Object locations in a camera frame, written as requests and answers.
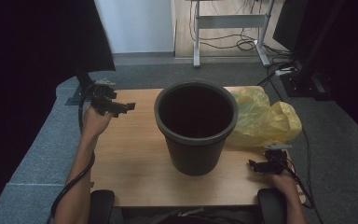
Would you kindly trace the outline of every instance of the yellow plastic bag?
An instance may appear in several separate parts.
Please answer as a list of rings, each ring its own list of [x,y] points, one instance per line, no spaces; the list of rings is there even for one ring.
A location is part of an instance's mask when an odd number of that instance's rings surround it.
[[[301,132],[301,121],[293,107],[284,102],[269,105],[269,97],[258,88],[231,92],[238,104],[237,126],[226,143],[236,147],[261,147],[274,141],[284,143]]]

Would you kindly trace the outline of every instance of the trash can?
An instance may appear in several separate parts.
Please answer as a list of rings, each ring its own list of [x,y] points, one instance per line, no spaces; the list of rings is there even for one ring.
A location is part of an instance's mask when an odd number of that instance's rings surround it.
[[[172,164],[186,175],[212,171],[238,117],[231,93],[202,79],[182,81],[164,89],[154,110]]]

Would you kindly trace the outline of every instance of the table top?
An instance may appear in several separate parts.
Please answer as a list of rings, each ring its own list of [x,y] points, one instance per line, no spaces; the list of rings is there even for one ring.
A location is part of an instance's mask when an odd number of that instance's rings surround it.
[[[182,174],[172,165],[154,117],[154,103],[160,92],[161,89],[117,91],[117,102],[135,102],[136,107],[112,119],[100,136],[91,170],[91,190],[111,189],[116,194],[115,206],[257,204],[258,190],[272,185],[252,171],[248,160],[265,161],[264,148],[225,145],[210,173]]]

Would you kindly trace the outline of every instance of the person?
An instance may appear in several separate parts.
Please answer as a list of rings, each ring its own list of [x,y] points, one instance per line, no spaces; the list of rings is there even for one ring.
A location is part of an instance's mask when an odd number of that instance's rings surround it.
[[[84,116],[83,132],[80,136],[77,154],[66,183],[74,179],[88,166],[101,133],[109,125],[113,114],[100,115],[89,106]],[[289,172],[267,175],[275,187],[285,196],[287,204],[287,223],[307,223],[298,197],[296,181]],[[87,223],[90,213],[90,172],[79,180],[60,200],[54,216],[56,224]]]

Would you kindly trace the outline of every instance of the black armrest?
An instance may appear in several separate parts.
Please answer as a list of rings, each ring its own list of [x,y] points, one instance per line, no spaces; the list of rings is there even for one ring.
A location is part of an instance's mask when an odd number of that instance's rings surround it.
[[[90,224],[108,224],[115,193],[112,190],[100,189],[91,193],[89,206]]]
[[[260,189],[257,192],[261,215],[265,224],[286,223],[286,199],[277,189]]]

